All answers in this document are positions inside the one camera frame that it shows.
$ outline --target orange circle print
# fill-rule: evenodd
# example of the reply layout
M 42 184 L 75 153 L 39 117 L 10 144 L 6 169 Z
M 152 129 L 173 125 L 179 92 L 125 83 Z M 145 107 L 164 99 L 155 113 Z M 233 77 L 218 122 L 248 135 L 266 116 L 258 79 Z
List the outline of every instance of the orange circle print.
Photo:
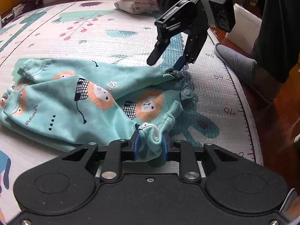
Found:
M 2 97 L 0 99 L 0 108 L 3 108 L 5 106 L 5 102 L 6 102 L 6 99 Z
M 14 87 L 14 90 L 15 90 L 15 91 L 21 90 L 21 89 L 23 89 L 23 87 L 28 86 L 28 85 L 30 85 L 30 84 L 31 84 L 31 82 L 30 82 L 29 80 L 24 79 L 24 80 L 22 80 L 21 82 L 19 82 L 19 83 Z
M 161 112 L 163 101 L 163 94 L 157 91 L 145 92 L 136 105 L 136 116 L 143 121 L 155 119 Z
M 59 80 L 62 78 L 66 78 L 66 77 L 71 77 L 76 75 L 76 73 L 72 72 L 72 71 L 65 71 L 62 73 L 58 73 L 57 75 L 55 75 L 55 77 L 53 78 L 54 80 Z
M 92 82 L 88 84 L 88 97 L 91 102 L 102 110 L 111 108 L 115 102 L 113 96 L 107 90 Z
M 22 88 L 20 95 L 20 105 L 19 108 L 15 111 L 15 116 L 21 116 L 26 110 L 26 90 Z

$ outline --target foam play mat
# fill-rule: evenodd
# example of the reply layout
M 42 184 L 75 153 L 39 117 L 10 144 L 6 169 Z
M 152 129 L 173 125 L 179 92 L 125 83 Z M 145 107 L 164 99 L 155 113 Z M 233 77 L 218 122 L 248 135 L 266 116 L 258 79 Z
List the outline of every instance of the foam play mat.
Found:
M 79 58 L 127 66 L 146 66 L 156 43 L 158 14 L 131 15 L 113 0 L 59 4 L 16 17 L 0 30 L 0 93 L 19 79 L 17 70 L 28 58 Z M 178 34 L 156 67 L 172 67 L 182 55 L 187 35 Z M 258 164 L 263 163 L 254 120 L 234 73 L 214 54 L 217 39 L 209 30 L 196 60 L 182 69 L 196 97 L 183 107 L 170 131 L 173 139 L 194 146 L 217 144 Z M 25 170 L 59 155 L 60 151 L 0 128 L 0 220 L 9 221 L 20 209 L 13 184 Z M 141 172 L 176 172 L 169 162 Z

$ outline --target teal cloud print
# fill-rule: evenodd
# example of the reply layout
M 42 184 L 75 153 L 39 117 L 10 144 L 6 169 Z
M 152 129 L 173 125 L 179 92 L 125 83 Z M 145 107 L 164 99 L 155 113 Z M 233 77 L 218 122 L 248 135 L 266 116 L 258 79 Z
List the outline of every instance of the teal cloud print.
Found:
M 27 29 L 30 25 L 32 25 L 35 21 L 43 17 L 49 9 L 52 7 L 46 8 L 42 11 L 42 9 L 39 9 L 35 11 L 33 14 L 29 15 L 28 17 L 24 18 L 19 24 L 23 25 L 14 35 L 12 35 L 1 47 L 0 52 L 4 50 L 5 47 L 9 43 L 11 43 L 19 34 L 21 34 L 25 29 Z
M 116 10 L 92 10 L 92 11 L 75 11 L 59 14 L 59 18 L 52 21 L 52 23 L 64 23 L 64 22 L 80 22 L 87 19 L 96 19 L 105 15 L 117 13 Z
M 133 35 L 137 35 L 134 31 L 119 31 L 119 30 L 106 30 L 106 34 L 110 37 L 128 38 Z
M 14 27 L 15 25 L 10 25 L 10 26 L 8 26 L 8 27 L 6 27 L 6 28 L 2 28 L 2 29 L 0 29 L 0 35 L 1 34 L 4 34 L 5 32 L 7 32 L 9 29 L 11 29 L 12 27 Z

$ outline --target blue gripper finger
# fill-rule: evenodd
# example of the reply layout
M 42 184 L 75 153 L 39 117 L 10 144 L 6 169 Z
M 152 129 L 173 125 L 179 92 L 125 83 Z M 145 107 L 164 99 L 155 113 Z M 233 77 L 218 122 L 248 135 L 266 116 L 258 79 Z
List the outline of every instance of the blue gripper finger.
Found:
M 164 135 L 162 136 L 161 148 L 162 148 L 163 160 L 168 161 L 168 144 Z
M 140 140 L 140 134 L 138 134 L 135 139 L 134 148 L 133 148 L 133 156 L 135 161 L 139 158 L 140 147 L 141 147 L 141 140 Z

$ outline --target robotic arm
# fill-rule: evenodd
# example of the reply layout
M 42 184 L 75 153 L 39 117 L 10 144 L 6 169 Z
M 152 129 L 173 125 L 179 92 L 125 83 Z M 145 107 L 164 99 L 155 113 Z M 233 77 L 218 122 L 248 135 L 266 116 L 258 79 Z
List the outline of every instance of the robotic arm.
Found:
M 186 31 L 184 53 L 173 66 L 180 71 L 184 65 L 195 63 L 210 26 L 230 32 L 235 23 L 232 0 L 181 0 L 155 21 L 157 43 L 147 64 L 154 65 L 170 44 L 171 37 Z
M 22 212 L 8 225 L 288 223 L 279 212 L 287 195 L 279 174 L 213 144 L 172 141 L 167 133 L 162 157 L 179 162 L 179 175 L 124 172 L 122 161 L 136 160 L 139 147 L 136 130 L 131 139 L 85 144 L 24 172 L 13 186 Z

